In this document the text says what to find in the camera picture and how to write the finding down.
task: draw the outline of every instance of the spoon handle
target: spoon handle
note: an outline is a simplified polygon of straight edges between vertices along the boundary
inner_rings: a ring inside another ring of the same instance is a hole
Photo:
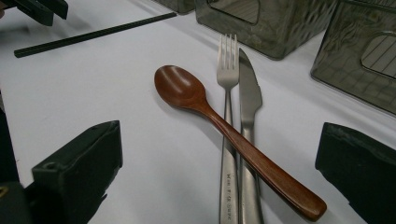
[[[230,140],[239,154],[250,164],[262,180],[296,211],[311,221],[316,221],[323,215],[327,205],[318,195],[306,188],[251,145],[246,138],[219,116],[209,104],[201,107],[199,111]]]

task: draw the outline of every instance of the fork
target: fork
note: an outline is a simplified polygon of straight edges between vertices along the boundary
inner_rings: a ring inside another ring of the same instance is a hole
[[[218,83],[225,90],[224,119],[233,125],[231,89],[239,82],[239,49],[236,35],[222,35],[219,41]],[[236,151],[223,137],[220,178],[219,223],[238,223],[238,178]]]

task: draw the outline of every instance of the table surface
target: table surface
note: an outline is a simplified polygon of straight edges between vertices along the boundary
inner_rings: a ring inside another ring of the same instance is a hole
[[[13,51],[170,12],[148,0],[67,1],[66,21],[38,24],[12,8],[0,20],[0,88],[21,182],[31,168],[89,127],[119,120],[124,165],[90,223],[217,223],[222,135],[205,119],[157,94],[155,71],[185,68],[223,114],[216,81],[219,33],[195,13],[17,59]],[[310,76],[323,33],[286,59],[244,45],[262,88],[256,146],[328,205],[318,223],[364,223],[315,169],[324,122],[344,125],[396,148],[395,117]],[[234,126],[240,129],[238,87]],[[261,181],[266,223],[308,223]]]

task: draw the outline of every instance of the black chopstick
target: black chopstick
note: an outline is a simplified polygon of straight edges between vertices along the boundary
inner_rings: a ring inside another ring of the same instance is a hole
[[[104,29],[104,30],[87,33],[85,35],[76,35],[76,36],[69,37],[69,38],[66,38],[66,39],[57,40],[57,41],[49,42],[49,43],[42,44],[42,45],[36,45],[36,46],[30,47],[30,48],[17,49],[17,50],[14,51],[14,55],[17,58],[22,58],[22,57],[26,57],[26,56],[29,56],[29,55],[33,55],[33,54],[41,53],[41,52],[44,52],[44,51],[48,51],[48,50],[51,50],[51,49],[58,49],[58,48],[65,47],[65,46],[68,46],[68,45],[77,44],[79,42],[83,42],[83,41],[86,41],[86,40],[94,39],[94,38],[97,38],[97,37],[100,37],[100,36],[111,35],[111,34],[114,34],[116,32],[132,29],[132,28],[135,28],[135,27],[138,27],[138,26],[142,26],[142,25],[146,25],[146,24],[149,24],[149,23],[153,23],[153,22],[156,22],[156,21],[163,21],[163,20],[166,20],[166,19],[169,19],[169,18],[173,18],[176,15],[177,14],[175,12],[171,12],[171,13],[163,14],[161,16],[148,18],[148,19],[145,19],[145,20],[142,20],[142,21],[134,21],[134,22],[123,24],[123,25],[107,28],[107,29]]]

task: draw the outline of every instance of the plastic container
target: plastic container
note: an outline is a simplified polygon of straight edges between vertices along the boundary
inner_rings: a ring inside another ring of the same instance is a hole
[[[281,60],[329,24],[336,0],[195,0],[197,21]]]
[[[396,0],[340,1],[311,76],[396,115]]]

